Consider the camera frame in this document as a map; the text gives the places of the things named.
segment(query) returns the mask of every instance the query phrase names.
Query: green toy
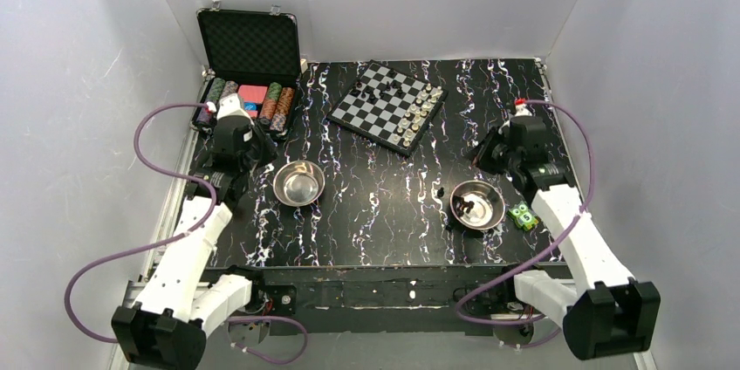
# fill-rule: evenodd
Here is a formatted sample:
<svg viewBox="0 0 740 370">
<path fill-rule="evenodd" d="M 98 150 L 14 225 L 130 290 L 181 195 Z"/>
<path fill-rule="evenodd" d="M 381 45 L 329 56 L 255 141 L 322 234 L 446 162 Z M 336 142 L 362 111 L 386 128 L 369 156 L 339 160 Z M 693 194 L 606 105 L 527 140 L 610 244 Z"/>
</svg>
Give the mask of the green toy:
<svg viewBox="0 0 740 370">
<path fill-rule="evenodd" d="M 534 229 L 539 223 L 539 219 L 531 213 L 530 208 L 524 202 L 509 209 L 508 213 L 509 217 L 517 224 L 517 227 L 525 232 Z"/>
</svg>

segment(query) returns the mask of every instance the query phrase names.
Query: black metal table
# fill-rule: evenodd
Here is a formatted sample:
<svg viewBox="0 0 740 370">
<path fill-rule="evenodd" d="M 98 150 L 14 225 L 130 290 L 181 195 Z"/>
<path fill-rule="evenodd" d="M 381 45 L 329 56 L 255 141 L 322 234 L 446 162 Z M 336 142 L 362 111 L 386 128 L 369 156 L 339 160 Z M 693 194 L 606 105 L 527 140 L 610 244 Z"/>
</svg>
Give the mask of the black metal table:
<svg viewBox="0 0 740 370">
<path fill-rule="evenodd" d="M 464 230 L 450 222 L 449 192 L 478 179 L 497 187 L 508 206 L 522 200 L 506 176 L 482 173 L 464 155 L 489 127 L 508 118 L 515 99 L 548 98 L 541 65 L 533 59 L 387 64 L 449 90 L 413 155 L 404 158 L 325 119 L 364 64 L 311 64 L 301 80 L 303 100 L 290 138 L 278 145 L 278 159 L 251 177 L 204 279 L 231 265 L 264 267 L 268 284 L 291 287 L 290 312 L 312 332 L 490 333 L 453 319 L 452 291 L 494 278 L 551 238 L 541 224 L 524 232 L 508 217 L 486 234 Z M 552 112 L 534 109 L 552 130 L 550 153 L 569 165 Z M 205 155 L 204 144 L 202 136 L 194 165 Z M 280 204 L 271 189 L 278 169 L 297 159 L 319 164 L 326 181 L 319 201 L 298 209 Z M 440 187 L 446 191 L 442 199 L 436 197 Z M 557 251 L 550 259 L 545 268 L 567 277 Z M 329 311 L 333 319 L 326 319 Z M 406 312 L 416 319 L 400 319 Z"/>
</svg>

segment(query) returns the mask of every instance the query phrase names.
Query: poker chip stack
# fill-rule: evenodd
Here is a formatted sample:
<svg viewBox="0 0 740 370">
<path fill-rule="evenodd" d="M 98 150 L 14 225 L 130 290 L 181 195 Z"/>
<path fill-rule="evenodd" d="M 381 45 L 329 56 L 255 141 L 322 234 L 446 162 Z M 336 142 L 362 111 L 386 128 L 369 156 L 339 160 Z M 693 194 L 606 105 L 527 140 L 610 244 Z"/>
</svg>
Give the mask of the poker chip stack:
<svg viewBox="0 0 740 370">
<path fill-rule="evenodd" d="M 275 109 L 278 107 L 278 100 L 280 99 L 280 93 L 282 93 L 283 87 L 273 82 L 270 87 L 267 88 L 267 93 L 264 95 L 262 101 L 262 111 L 259 114 L 259 121 L 269 126 L 272 121 L 272 117 L 275 115 Z"/>
<path fill-rule="evenodd" d="M 272 116 L 270 130 L 275 132 L 283 131 L 283 129 L 285 128 L 285 122 L 288 120 L 288 113 L 291 110 L 291 103 L 293 102 L 294 94 L 295 91 L 293 90 L 293 88 L 283 88 L 283 91 L 280 93 L 280 99 L 277 100 L 275 114 Z"/>
<path fill-rule="evenodd" d="M 223 93 L 223 88 L 226 86 L 226 81 L 221 78 L 213 79 L 213 83 L 210 84 L 209 93 L 203 102 L 217 103 Z M 213 113 L 209 113 L 208 110 L 201 108 L 198 113 L 198 117 L 195 119 L 195 126 L 198 128 L 210 127 L 210 122 L 213 120 Z"/>
<path fill-rule="evenodd" d="M 226 82 L 226 86 L 223 87 L 223 93 L 221 94 L 221 98 L 224 99 L 228 97 L 229 95 L 235 94 L 238 89 L 239 89 L 239 84 L 237 82 L 234 82 L 233 80 Z"/>
</svg>

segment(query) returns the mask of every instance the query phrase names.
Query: stainless steel bowl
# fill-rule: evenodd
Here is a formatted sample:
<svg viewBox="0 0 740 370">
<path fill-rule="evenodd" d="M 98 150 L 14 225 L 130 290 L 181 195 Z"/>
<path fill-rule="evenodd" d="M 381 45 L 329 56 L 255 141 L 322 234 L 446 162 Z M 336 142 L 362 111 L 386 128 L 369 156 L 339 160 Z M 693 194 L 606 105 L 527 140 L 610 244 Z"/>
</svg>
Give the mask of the stainless steel bowl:
<svg viewBox="0 0 740 370">
<path fill-rule="evenodd" d="M 292 207 L 311 204 L 324 191 L 324 171 L 313 162 L 291 162 L 275 174 L 272 189 L 282 204 Z"/>
<path fill-rule="evenodd" d="M 470 203 L 469 209 L 456 209 L 455 200 L 461 197 Z M 449 195 L 449 209 L 460 223 L 473 230 L 488 230 L 504 219 L 506 205 L 498 191 L 487 182 L 466 181 Z"/>
</svg>

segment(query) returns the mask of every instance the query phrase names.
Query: chessboard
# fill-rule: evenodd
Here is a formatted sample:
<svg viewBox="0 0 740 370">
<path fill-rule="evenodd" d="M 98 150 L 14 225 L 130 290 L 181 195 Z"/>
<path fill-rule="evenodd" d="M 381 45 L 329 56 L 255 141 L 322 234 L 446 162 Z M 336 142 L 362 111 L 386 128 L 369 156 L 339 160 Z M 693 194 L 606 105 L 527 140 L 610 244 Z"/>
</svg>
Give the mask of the chessboard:
<svg viewBox="0 0 740 370">
<path fill-rule="evenodd" d="M 429 82 L 371 61 L 327 118 L 410 156 L 447 94 Z"/>
</svg>

